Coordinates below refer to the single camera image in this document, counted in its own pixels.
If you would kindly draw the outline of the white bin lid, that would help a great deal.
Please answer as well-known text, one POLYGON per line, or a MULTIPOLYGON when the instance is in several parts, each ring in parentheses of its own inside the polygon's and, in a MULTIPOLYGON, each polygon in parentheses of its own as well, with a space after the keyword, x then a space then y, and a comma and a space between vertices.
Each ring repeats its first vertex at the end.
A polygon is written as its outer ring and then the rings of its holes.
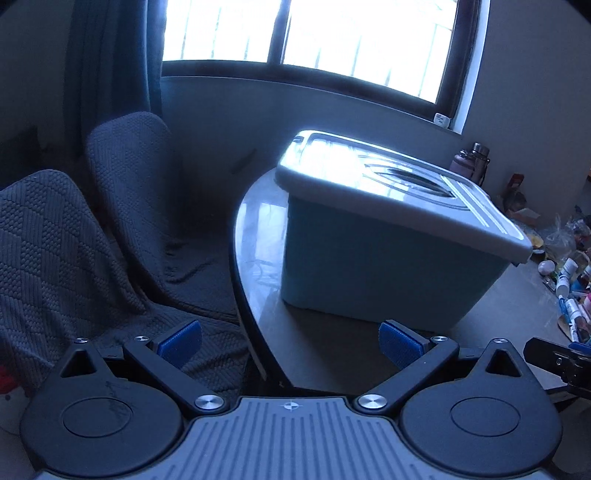
POLYGON ((400 152, 332 133, 297 134, 276 184, 301 200, 426 233, 510 263, 532 254, 529 238, 471 180, 400 152))

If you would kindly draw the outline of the white dropper bottle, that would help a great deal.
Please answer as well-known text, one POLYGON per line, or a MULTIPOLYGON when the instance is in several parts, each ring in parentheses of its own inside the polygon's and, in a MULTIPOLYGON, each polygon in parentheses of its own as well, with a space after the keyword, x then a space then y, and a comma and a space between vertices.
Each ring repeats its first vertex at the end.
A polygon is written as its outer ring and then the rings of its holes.
POLYGON ((571 279, 577 269, 577 262, 572 258, 567 258, 557 276, 555 293, 558 298, 567 298, 569 296, 571 279))

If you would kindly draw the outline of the white round jar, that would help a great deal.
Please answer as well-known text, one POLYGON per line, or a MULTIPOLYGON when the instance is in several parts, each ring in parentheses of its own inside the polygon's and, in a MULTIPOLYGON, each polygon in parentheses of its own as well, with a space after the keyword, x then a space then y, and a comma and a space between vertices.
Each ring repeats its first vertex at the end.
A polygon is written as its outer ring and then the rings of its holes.
POLYGON ((556 264, 552 260, 544 260, 538 264, 538 273, 542 276, 551 275, 556 269, 556 264))

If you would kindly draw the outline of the clear plastic bag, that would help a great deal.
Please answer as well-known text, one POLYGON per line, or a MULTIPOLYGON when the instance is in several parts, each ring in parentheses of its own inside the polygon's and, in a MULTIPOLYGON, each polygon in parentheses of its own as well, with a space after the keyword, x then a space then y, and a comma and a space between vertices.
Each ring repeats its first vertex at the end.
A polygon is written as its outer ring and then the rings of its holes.
POLYGON ((565 261, 576 248, 572 231, 562 224, 559 215, 555 216, 543 239, 547 256, 556 263, 565 261))

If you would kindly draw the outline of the plate of apple slices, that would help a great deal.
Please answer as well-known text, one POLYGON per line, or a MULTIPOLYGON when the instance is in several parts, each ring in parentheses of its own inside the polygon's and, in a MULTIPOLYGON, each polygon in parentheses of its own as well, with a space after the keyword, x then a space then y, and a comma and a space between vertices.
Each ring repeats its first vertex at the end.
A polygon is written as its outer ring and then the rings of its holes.
POLYGON ((534 252, 544 250, 544 240, 538 234, 527 233, 526 236, 530 240, 534 252))

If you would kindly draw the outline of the near grey covered chair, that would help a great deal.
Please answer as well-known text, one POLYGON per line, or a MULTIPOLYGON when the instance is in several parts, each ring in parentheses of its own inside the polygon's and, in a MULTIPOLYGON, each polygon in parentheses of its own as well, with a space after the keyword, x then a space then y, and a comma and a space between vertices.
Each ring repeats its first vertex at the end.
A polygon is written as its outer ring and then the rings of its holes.
POLYGON ((183 373, 235 402, 249 359, 232 323, 155 304, 135 290, 76 184, 42 170, 1 192, 1 364, 32 396, 78 338, 107 352, 195 319, 183 373))

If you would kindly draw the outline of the grey covered chair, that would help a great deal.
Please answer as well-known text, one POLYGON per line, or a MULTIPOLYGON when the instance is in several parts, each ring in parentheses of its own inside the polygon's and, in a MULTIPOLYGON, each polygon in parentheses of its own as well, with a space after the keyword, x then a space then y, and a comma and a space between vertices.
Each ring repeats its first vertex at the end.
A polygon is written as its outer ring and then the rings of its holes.
POLYGON ((232 323, 155 304, 135 290, 76 184, 42 170, 1 192, 1 364, 32 396, 78 338, 107 352, 195 319, 183 373, 235 402, 249 359, 232 323))
POLYGON ((164 122, 148 112, 108 121, 85 153, 133 282, 155 303, 235 323, 228 219, 192 197, 164 122))

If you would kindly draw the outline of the teal plastic storage bin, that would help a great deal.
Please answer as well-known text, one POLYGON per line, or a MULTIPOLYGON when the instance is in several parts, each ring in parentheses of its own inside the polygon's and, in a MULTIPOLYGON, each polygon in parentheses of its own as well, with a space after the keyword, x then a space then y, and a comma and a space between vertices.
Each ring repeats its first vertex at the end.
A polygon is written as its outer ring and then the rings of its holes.
POLYGON ((508 265, 426 233, 288 199, 281 296, 297 308, 445 332, 508 265))

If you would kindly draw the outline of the orange tissue box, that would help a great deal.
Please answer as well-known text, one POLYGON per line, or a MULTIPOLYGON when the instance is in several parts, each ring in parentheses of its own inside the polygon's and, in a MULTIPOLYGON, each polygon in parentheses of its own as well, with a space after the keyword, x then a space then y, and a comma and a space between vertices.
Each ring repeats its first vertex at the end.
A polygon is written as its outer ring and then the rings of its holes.
POLYGON ((522 208, 517 211, 508 210, 507 213, 512 220, 530 227, 535 227, 541 218, 539 213, 531 210, 530 208, 522 208))

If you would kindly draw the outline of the red box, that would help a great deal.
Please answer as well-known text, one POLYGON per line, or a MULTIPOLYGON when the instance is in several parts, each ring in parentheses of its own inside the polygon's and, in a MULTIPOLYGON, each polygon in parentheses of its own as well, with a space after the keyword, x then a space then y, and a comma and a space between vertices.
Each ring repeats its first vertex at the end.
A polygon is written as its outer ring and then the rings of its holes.
POLYGON ((521 187, 523 181, 524 181, 525 176, 523 174, 520 173, 514 173, 508 184, 507 184, 507 188, 506 188, 506 192, 505 192, 505 197, 509 197, 510 195, 514 194, 515 192, 517 192, 519 190, 519 188, 521 187))

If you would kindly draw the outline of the far grey covered chair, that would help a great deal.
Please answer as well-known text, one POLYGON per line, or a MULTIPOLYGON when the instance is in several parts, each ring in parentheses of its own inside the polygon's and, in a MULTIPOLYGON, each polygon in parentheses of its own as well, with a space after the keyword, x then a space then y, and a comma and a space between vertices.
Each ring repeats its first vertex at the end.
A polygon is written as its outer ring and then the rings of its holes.
POLYGON ((228 219, 192 197, 164 122, 148 112, 108 121, 85 153, 133 282, 155 303, 235 323, 228 219))

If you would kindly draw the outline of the steel thermos flask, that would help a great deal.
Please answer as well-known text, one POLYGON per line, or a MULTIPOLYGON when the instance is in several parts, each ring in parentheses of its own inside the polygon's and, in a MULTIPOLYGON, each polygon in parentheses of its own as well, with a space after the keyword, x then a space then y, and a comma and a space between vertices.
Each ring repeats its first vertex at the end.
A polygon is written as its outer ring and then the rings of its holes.
POLYGON ((486 173, 490 163, 489 158, 490 149, 485 145, 475 142, 472 147, 472 155, 474 157, 474 172, 471 180, 482 186, 486 178, 486 173))

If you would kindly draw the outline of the small white cup on sill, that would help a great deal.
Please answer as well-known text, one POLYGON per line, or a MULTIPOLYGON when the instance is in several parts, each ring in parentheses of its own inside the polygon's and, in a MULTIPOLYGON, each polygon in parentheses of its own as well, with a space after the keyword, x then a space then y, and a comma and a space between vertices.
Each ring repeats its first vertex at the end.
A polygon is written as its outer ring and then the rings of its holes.
POLYGON ((435 125, 443 129, 448 129, 451 123, 451 118, 442 113, 436 113, 434 115, 433 122, 435 125))

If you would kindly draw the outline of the blue curtain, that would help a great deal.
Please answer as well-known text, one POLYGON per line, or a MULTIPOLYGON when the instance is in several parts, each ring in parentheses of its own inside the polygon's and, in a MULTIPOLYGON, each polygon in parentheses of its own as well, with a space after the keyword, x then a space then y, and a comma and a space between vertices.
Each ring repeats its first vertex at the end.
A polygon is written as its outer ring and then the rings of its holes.
POLYGON ((83 153, 102 123, 146 111, 160 116, 167 3, 76 1, 64 73, 64 135, 70 155, 83 153))

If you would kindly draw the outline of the window frame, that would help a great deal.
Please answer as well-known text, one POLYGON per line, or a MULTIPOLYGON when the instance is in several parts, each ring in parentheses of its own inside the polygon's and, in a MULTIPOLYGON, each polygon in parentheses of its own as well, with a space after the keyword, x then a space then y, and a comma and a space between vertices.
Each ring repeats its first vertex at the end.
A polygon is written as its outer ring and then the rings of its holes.
POLYGON ((433 122, 459 111, 481 1, 170 1, 164 73, 279 82, 433 122))

